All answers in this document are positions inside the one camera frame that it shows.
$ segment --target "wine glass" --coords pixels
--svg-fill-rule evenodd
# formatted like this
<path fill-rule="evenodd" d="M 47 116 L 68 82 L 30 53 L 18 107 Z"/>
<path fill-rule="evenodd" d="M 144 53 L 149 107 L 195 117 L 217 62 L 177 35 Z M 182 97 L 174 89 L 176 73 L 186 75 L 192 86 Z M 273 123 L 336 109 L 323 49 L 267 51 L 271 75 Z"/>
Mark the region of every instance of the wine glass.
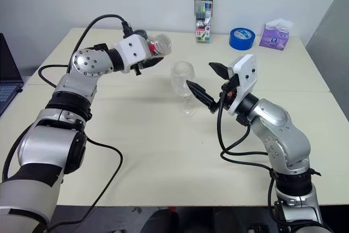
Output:
<path fill-rule="evenodd" d="M 174 91 L 183 97 L 183 102 L 179 108 L 185 116 L 192 116 L 196 113 L 196 101 L 193 99 L 186 80 L 194 81 L 194 67 L 187 61 L 176 62 L 171 68 L 171 83 Z"/>

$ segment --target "blue tape roll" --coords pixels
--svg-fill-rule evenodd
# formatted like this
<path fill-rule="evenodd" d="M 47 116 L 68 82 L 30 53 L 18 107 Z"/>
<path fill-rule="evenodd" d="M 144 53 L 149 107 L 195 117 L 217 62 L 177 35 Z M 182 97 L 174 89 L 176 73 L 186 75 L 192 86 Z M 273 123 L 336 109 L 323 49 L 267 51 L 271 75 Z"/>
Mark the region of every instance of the blue tape roll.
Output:
<path fill-rule="evenodd" d="M 247 28 L 238 27 L 230 32 L 229 45 L 237 50 L 250 49 L 255 40 L 255 33 Z"/>

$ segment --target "tissue box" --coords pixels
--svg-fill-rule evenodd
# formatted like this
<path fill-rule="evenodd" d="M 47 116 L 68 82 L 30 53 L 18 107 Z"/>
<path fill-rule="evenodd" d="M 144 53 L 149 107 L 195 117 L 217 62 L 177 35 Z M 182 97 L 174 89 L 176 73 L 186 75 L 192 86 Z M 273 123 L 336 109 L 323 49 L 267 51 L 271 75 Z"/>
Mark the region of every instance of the tissue box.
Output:
<path fill-rule="evenodd" d="M 268 29 L 264 27 L 260 46 L 269 47 L 271 49 L 284 50 L 289 37 L 289 32 L 284 32 L 279 29 Z"/>

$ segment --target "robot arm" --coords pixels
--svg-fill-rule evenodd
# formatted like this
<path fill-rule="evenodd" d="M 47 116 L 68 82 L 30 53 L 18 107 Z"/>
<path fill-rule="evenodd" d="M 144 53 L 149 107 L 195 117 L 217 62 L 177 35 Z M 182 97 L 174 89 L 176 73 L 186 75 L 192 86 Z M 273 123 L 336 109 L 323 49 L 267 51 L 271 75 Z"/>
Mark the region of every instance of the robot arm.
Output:
<path fill-rule="evenodd" d="M 100 44 L 72 55 L 69 72 L 19 143 L 19 171 L 0 184 L 1 232 L 47 228 L 63 176 L 77 170 L 83 161 L 84 128 L 92 117 L 90 105 L 98 79 L 131 69 L 139 75 L 140 69 L 157 64 L 166 55 L 155 51 L 144 37 L 132 34 L 111 49 Z"/>
<path fill-rule="evenodd" d="M 280 230 L 329 232 L 322 227 L 316 189 L 311 183 L 311 175 L 318 173 L 310 168 L 309 140 L 292 124 L 285 109 L 251 94 L 257 81 L 255 56 L 245 55 L 228 67 L 219 63 L 209 65 L 227 80 L 220 97 L 224 109 L 232 116 L 236 114 L 240 124 L 251 125 L 266 148 L 278 198 L 273 216 Z M 215 113 L 220 103 L 216 103 L 198 84 L 190 81 L 187 84 L 194 96 Z"/>

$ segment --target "cable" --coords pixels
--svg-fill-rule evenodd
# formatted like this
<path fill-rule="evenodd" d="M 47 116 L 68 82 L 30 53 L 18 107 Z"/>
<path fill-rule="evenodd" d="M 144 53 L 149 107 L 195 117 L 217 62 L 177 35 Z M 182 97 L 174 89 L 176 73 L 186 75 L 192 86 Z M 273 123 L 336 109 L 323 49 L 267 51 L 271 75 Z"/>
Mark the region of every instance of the cable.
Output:
<path fill-rule="evenodd" d="M 333 231 L 330 228 L 328 228 L 325 225 L 323 225 L 319 222 L 316 222 L 314 220 L 306 219 L 306 220 L 295 220 L 292 222 L 286 222 L 286 221 L 282 221 L 282 220 L 278 219 L 274 215 L 273 209 L 272 209 L 272 190 L 273 190 L 274 181 L 275 181 L 275 179 L 272 177 L 270 184 L 269 184 L 269 189 L 268 189 L 268 211 L 269 211 L 269 214 L 270 214 L 272 220 L 274 220 L 278 225 L 282 225 L 282 226 L 319 226 L 319 227 L 325 228 L 333 233 Z"/>
<path fill-rule="evenodd" d="M 114 174 L 111 176 L 110 180 L 108 181 L 107 185 L 104 187 L 104 189 L 102 190 L 102 192 L 99 194 L 99 196 L 96 198 L 96 200 L 93 202 L 93 204 L 91 205 L 91 207 L 88 209 L 88 211 L 85 213 L 85 215 L 83 215 L 83 217 L 79 220 L 71 220 L 71 221 L 61 221 L 61 222 L 57 222 L 56 224 L 54 225 L 51 225 L 47 228 L 47 232 L 50 232 L 52 231 L 53 229 L 55 229 L 56 227 L 58 226 L 61 226 L 61 225 L 72 225 L 72 224 L 78 224 L 78 223 L 81 223 L 83 222 L 87 217 L 88 215 L 90 214 L 90 212 L 92 211 L 92 209 L 96 206 L 97 202 L 100 200 L 100 198 L 103 196 L 103 194 L 106 192 L 106 190 L 108 189 L 109 185 L 111 184 L 111 182 L 114 180 L 115 176 L 117 175 L 118 171 L 120 170 L 121 168 L 121 165 L 122 165 L 122 162 L 123 162 L 123 155 L 121 153 L 120 150 L 118 150 L 117 148 L 115 147 L 111 147 L 111 146 L 108 146 L 108 145 L 105 145 L 105 144 L 102 144 L 102 143 L 98 143 L 98 142 L 95 142 L 93 141 L 92 139 L 90 139 L 89 137 L 87 137 L 87 141 L 92 143 L 92 144 L 95 144 L 97 146 L 100 146 L 100 147 L 105 147 L 105 148 L 109 148 L 111 150 L 114 150 L 116 151 L 119 156 L 120 156 L 120 162 L 119 162 L 119 165 L 117 167 L 117 169 L 115 170 Z"/>
<path fill-rule="evenodd" d="M 232 148 L 234 148 L 237 145 L 239 145 L 241 142 L 243 142 L 248 137 L 248 135 L 250 134 L 250 131 L 251 131 L 251 124 L 248 124 L 246 133 L 239 140 L 237 140 L 236 142 L 231 144 L 229 147 L 227 147 L 226 150 L 229 151 Z M 267 156 L 268 155 L 267 152 L 261 152 L 261 151 L 250 151 L 250 152 L 241 152 L 241 153 L 240 152 L 239 153 L 229 152 L 227 154 L 232 155 L 232 156 L 248 156 L 248 155 L 264 155 L 264 156 Z"/>
<path fill-rule="evenodd" d="M 16 139 L 16 141 L 13 143 L 9 153 L 7 154 L 5 163 L 4 163 L 4 168 L 2 170 L 2 182 L 5 182 L 5 180 L 8 179 L 8 173 L 9 173 L 9 168 L 10 168 L 10 164 L 11 164 L 11 160 L 13 158 L 13 155 L 16 152 L 16 149 L 18 148 L 19 143 L 21 142 L 22 138 L 26 135 L 26 133 L 28 132 L 29 128 L 32 125 L 30 124 L 23 132 L 22 134 Z"/>
<path fill-rule="evenodd" d="M 327 223 L 325 223 L 324 221 L 322 221 L 322 224 L 325 226 L 325 228 L 326 228 L 327 230 L 329 230 L 331 233 L 334 233 L 333 229 L 331 229 L 331 227 L 330 227 Z"/>
<path fill-rule="evenodd" d="M 85 38 L 86 34 L 88 33 L 88 31 L 91 29 L 91 27 L 96 24 L 99 20 L 108 18 L 108 17 L 115 17 L 117 19 L 120 19 L 122 22 L 122 26 L 123 26 L 123 31 L 126 37 L 128 37 L 129 35 L 133 34 L 132 28 L 130 26 L 128 26 L 127 22 L 119 15 L 115 15 L 115 14 L 107 14 L 107 15 L 103 15 L 103 16 L 99 16 L 96 17 L 94 20 L 92 20 L 92 22 L 90 24 L 88 24 L 88 26 L 86 27 L 86 29 L 84 30 L 84 32 L 82 33 L 82 35 L 80 36 L 79 40 L 77 41 L 75 48 L 72 52 L 71 55 L 73 55 L 80 47 L 83 39 Z M 69 64 L 68 64 L 68 68 L 67 68 L 67 73 L 70 72 L 70 64 L 71 64 L 71 59 L 69 60 Z"/>
<path fill-rule="evenodd" d="M 241 153 L 238 154 L 238 153 L 229 152 L 223 143 L 222 132 L 221 132 L 221 119 L 222 119 L 223 105 L 224 105 L 226 93 L 227 93 L 226 90 L 222 91 L 221 99 L 220 99 L 220 103 L 219 103 L 219 109 L 218 109 L 218 117 L 217 117 L 217 135 L 218 135 L 219 145 L 222 148 L 222 152 L 220 153 L 220 157 L 228 162 L 232 162 L 235 164 L 259 166 L 259 167 L 264 168 L 270 172 L 272 169 L 266 165 L 263 165 L 263 164 L 237 161 L 237 160 L 233 160 L 233 159 L 229 159 L 229 158 L 224 157 L 224 154 L 229 154 L 229 155 L 233 155 L 233 156 L 243 156 L 243 155 L 241 155 Z M 242 138 L 240 138 L 238 141 L 233 143 L 231 146 L 229 146 L 229 148 L 232 149 L 233 147 L 237 146 L 239 143 L 241 143 L 249 135 L 249 133 L 250 133 L 250 127 L 248 126 L 245 135 Z M 255 153 L 264 154 L 264 152 L 244 152 L 244 154 L 255 154 Z"/>
<path fill-rule="evenodd" d="M 53 65 L 45 65 L 43 67 L 41 67 L 39 69 L 39 76 L 41 77 L 42 80 L 44 80 L 46 83 L 48 83 L 50 86 L 52 87 L 56 87 L 55 84 L 53 84 L 51 81 L 49 81 L 47 78 L 45 78 L 42 74 L 42 71 L 46 68 L 52 68 L 52 67 L 67 67 L 68 65 L 59 65 L 59 64 L 53 64 Z M 121 166 L 122 166 L 122 162 L 123 162 L 123 155 L 121 153 L 120 150 L 118 150 L 117 148 L 115 147 L 112 147 L 112 146 L 108 146 L 108 145 L 105 145 L 105 144 L 102 144 L 102 143 L 98 143 L 98 142 L 95 142 L 93 141 L 92 139 L 90 139 L 88 136 L 87 137 L 87 141 L 92 143 L 92 144 L 95 144 L 97 146 L 100 146 L 100 147 L 105 147 L 105 148 L 109 148 L 111 150 L 114 150 L 116 151 L 119 156 L 120 156 L 120 162 L 119 162 L 119 165 L 116 169 L 116 171 L 114 172 L 114 174 L 111 176 L 111 178 L 109 179 L 107 185 L 104 187 L 104 189 L 102 190 L 102 192 L 99 194 L 99 196 L 96 198 L 96 200 L 93 202 L 93 204 L 90 206 L 90 208 L 88 209 L 88 211 L 85 213 L 85 215 L 79 219 L 79 220 L 67 220 L 67 221 L 61 221 L 61 222 L 57 222 L 55 223 L 54 225 L 51 225 L 47 228 L 47 232 L 50 232 L 52 231 L 53 229 L 57 228 L 58 226 L 61 226 L 61 225 L 72 225 L 72 224 L 78 224 L 78 223 L 81 223 L 83 222 L 87 217 L 88 215 L 91 213 L 91 211 L 93 210 L 93 208 L 96 206 L 97 202 L 100 200 L 100 198 L 103 196 L 103 194 L 106 192 L 106 190 L 108 189 L 109 185 L 111 184 L 111 182 L 114 180 L 115 176 L 117 175 L 118 171 L 120 170 Z"/>
<path fill-rule="evenodd" d="M 47 84 L 49 84 L 51 87 L 54 87 L 56 88 L 57 86 L 52 83 L 50 80 L 48 80 L 47 78 L 45 78 L 43 76 L 43 70 L 46 69 L 46 68 L 66 68 L 68 65 L 59 65 L 59 64 L 53 64 L 53 65 L 44 65 L 42 66 L 41 68 L 39 68 L 38 70 L 38 74 L 39 74 L 39 77 L 44 80 Z"/>

